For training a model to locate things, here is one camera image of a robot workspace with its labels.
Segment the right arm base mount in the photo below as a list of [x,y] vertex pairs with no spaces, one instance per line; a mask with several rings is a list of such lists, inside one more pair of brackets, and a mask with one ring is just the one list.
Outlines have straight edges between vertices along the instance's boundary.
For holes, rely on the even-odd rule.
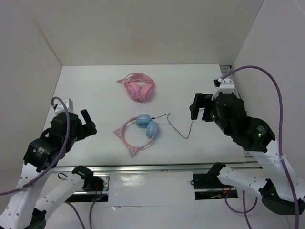
[[210,174],[193,174],[190,184],[194,187],[196,200],[238,198],[235,187],[224,185]]

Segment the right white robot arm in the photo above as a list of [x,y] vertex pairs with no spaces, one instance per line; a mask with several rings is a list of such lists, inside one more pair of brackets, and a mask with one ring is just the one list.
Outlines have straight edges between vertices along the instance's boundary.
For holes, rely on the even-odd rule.
[[215,122],[222,132],[247,151],[262,167],[267,177],[251,177],[224,163],[215,163],[208,171],[208,182],[213,187],[221,184],[234,186],[261,198],[262,203],[278,215],[301,215],[305,210],[305,183],[279,153],[279,144],[269,125],[247,115],[244,101],[233,93],[196,93],[190,105],[191,119]]

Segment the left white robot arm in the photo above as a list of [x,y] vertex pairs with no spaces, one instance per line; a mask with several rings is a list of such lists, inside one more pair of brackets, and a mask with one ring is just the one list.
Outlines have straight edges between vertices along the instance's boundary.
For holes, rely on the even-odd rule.
[[55,159],[60,151],[67,153],[75,142],[97,134],[87,110],[82,110],[81,115],[84,124],[74,113],[59,113],[51,121],[51,127],[29,144],[23,158],[18,191],[0,216],[2,229],[43,229],[53,212],[74,192],[93,187],[93,171],[77,166],[59,186],[40,197],[46,180],[57,165]]

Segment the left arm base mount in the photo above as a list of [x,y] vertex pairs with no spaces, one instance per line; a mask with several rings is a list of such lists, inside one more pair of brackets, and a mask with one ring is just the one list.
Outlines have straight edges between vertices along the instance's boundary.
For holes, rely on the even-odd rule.
[[83,188],[74,192],[68,199],[70,203],[108,202],[109,181],[107,175],[93,176]]

